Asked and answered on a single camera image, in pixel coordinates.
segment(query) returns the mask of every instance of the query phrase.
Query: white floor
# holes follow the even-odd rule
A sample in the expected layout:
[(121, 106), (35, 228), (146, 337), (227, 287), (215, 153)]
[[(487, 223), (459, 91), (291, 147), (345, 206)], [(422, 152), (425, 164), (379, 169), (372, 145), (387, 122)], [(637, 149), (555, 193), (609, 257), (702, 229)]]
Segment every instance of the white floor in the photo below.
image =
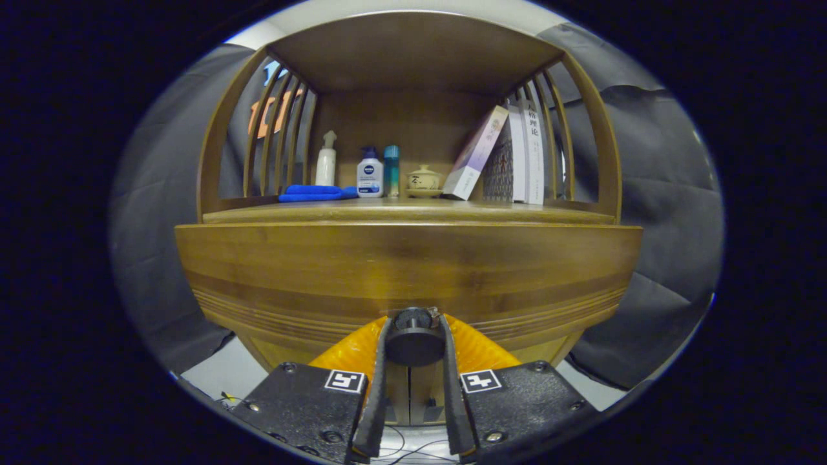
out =
[[(557, 371), (597, 410), (607, 409), (625, 394), (624, 391), (603, 386), (581, 375), (565, 361), (557, 367)], [(182, 373), (181, 376), (214, 400), (221, 400), (224, 397), (222, 392), (243, 399), (267, 377), (267, 372), (241, 342), (234, 338), (215, 355)], [(225, 399), (223, 402), (234, 406), (239, 400)], [(397, 429), (386, 427), (382, 434), (380, 457), (371, 459), (372, 463), (384, 465), (424, 465), (457, 461), (458, 457), (452, 456), (448, 451), (445, 429), (438, 426)]]

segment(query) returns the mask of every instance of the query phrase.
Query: orange sign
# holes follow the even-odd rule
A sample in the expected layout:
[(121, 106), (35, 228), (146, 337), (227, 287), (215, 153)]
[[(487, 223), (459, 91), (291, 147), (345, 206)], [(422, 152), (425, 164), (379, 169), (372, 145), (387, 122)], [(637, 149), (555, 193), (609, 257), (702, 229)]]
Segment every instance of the orange sign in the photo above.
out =
[[(299, 89), (296, 92), (296, 97), (302, 94), (302, 89)], [(284, 114), (287, 112), (287, 100), (290, 97), (290, 92), (285, 92), (284, 97), (281, 99), (281, 105), (279, 105), (279, 117), (275, 119), (275, 127), (273, 128), (273, 132), (277, 132), (281, 127), (282, 122), (284, 121)], [(256, 138), (261, 139), (262, 137), (267, 135), (267, 113), (270, 111), (270, 107), (275, 102), (275, 97), (270, 97), (267, 99), (267, 104), (264, 107), (264, 114), (261, 117), (261, 124), (259, 124), (259, 131)], [(250, 134), (253, 130), (253, 118), (256, 116), (256, 110), (258, 109), (258, 102), (253, 103), (253, 106), (250, 108), (250, 124), (247, 125), (247, 134)]]

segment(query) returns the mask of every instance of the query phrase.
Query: blue bottle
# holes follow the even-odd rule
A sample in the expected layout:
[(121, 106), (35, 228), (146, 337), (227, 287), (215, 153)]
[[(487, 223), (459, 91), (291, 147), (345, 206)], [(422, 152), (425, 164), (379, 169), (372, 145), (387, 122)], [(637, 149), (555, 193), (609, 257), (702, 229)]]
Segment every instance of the blue bottle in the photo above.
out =
[(399, 146), (385, 147), (385, 192), (399, 197)]

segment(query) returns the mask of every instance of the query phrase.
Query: yellow bellows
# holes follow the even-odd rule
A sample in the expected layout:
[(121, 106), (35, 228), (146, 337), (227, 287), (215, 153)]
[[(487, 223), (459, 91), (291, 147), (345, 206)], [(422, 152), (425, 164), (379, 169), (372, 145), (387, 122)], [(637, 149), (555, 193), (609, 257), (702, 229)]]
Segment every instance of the yellow bellows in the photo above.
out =
[[(370, 379), (376, 363), (376, 349), (379, 335), (388, 317), (371, 321), (344, 339), (334, 344), (322, 355), (309, 363), (311, 367), (327, 370), (345, 370), (365, 373)], [(469, 324), (445, 314), (445, 320), (451, 327), (454, 347), (457, 352), (457, 371), (460, 373), (478, 372), (480, 370), (497, 370), (515, 367), (520, 364), (515, 356), (488, 339), (483, 333), (473, 329)]]

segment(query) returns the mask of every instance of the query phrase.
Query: wooden cabinet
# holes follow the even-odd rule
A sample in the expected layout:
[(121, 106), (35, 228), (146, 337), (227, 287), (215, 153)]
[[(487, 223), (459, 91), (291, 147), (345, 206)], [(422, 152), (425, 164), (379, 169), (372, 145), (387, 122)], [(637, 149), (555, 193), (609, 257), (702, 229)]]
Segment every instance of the wooden cabinet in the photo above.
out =
[[(265, 120), (278, 131), (267, 131), (260, 151), (258, 132), (251, 132), (244, 196), (221, 199), (227, 125), (267, 56), (288, 71), (270, 81), (258, 106), (274, 96), (281, 102), (284, 108)], [(565, 109), (547, 72), (555, 64), (568, 70), (590, 117), (599, 167), (594, 204), (573, 200), (571, 177), (561, 181), (562, 164), (569, 176), (574, 166)], [(399, 199), (278, 203), (286, 180), (299, 172), (310, 184), (322, 134), (330, 129), (338, 136), (341, 187), (355, 184), (366, 144), (399, 145), (403, 177), (420, 163), (446, 175), (480, 118), (515, 93), (544, 112), (552, 153), (544, 205), (482, 202), (481, 180), (468, 202), (409, 199), (403, 182)], [(280, 126), (278, 114), (288, 115)], [(259, 127), (265, 115), (256, 111), (251, 118), (251, 127)], [(306, 162), (298, 165), (300, 124), (310, 128), (300, 157)], [(554, 131), (562, 159), (554, 156)], [(263, 167), (258, 192), (256, 164)], [(268, 370), (287, 360), (307, 363), (388, 309), (411, 305), (436, 306), (466, 321), (524, 362), (557, 364), (584, 329), (617, 308), (642, 234), (619, 225), (614, 134), (600, 95), (574, 58), (502, 26), (436, 12), (349, 17), (258, 50), (213, 115), (197, 195), (198, 224), (175, 230), (187, 279), (207, 318), (235, 331)], [(438, 398), (438, 381), (419, 369), (410, 374), (416, 377), (411, 391), (400, 394), (406, 376), (390, 381), (393, 398)], [(397, 420), (422, 423), (418, 412), (411, 406)]]

